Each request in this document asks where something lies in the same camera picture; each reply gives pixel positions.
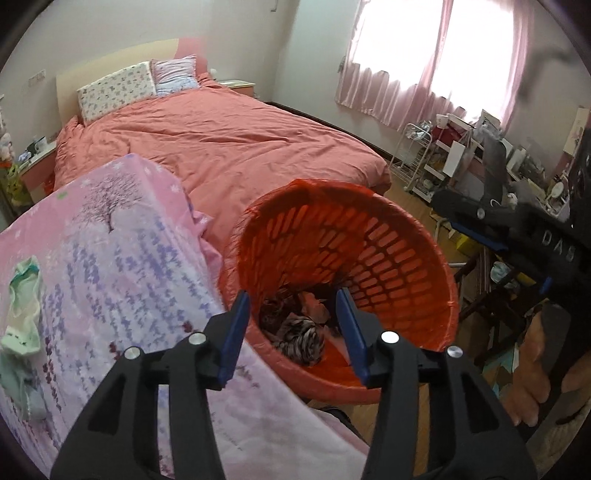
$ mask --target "pink blanket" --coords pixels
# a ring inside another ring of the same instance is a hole
[[[14,266],[35,255],[42,278],[43,348],[27,362],[47,418],[24,421],[2,387],[0,416],[43,474],[126,348],[170,348],[223,311],[210,278],[219,254],[201,239],[206,226],[178,179],[129,155],[54,192],[0,234],[0,334]],[[367,445],[307,408],[246,342],[228,386],[207,398],[228,480],[361,477]],[[158,450],[171,476],[167,412],[162,387]],[[0,478],[13,478],[3,460],[0,452]]]
[[[59,136],[56,189],[137,153],[181,179],[194,207],[213,218],[205,238],[222,250],[238,216],[294,179],[343,180],[383,193],[386,162],[354,138],[240,95],[211,80],[204,88],[145,100]]]

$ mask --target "sock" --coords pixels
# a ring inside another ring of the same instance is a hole
[[[41,350],[39,291],[41,275],[37,259],[20,262],[9,285],[7,328],[0,344],[14,355],[32,355]]]
[[[0,385],[21,411],[23,420],[46,417],[45,403],[33,386],[33,375],[25,359],[0,350]]]

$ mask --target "wall switch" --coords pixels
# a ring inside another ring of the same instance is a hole
[[[40,81],[44,80],[47,75],[47,71],[43,69],[42,71],[36,73],[31,78],[29,78],[29,87],[32,87],[39,83]]]

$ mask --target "headboard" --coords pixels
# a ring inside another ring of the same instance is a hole
[[[207,61],[202,54],[201,41],[198,38],[172,38],[125,48],[58,74],[57,106],[61,124],[65,125],[80,112],[77,90],[84,85],[142,61],[178,59],[193,54],[197,55],[197,73],[206,72]]]

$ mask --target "floral pillow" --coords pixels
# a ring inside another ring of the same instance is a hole
[[[125,105],[153,97],[156,87],[147,61],[111,73],[78,90],[80,112],[87,126]]]

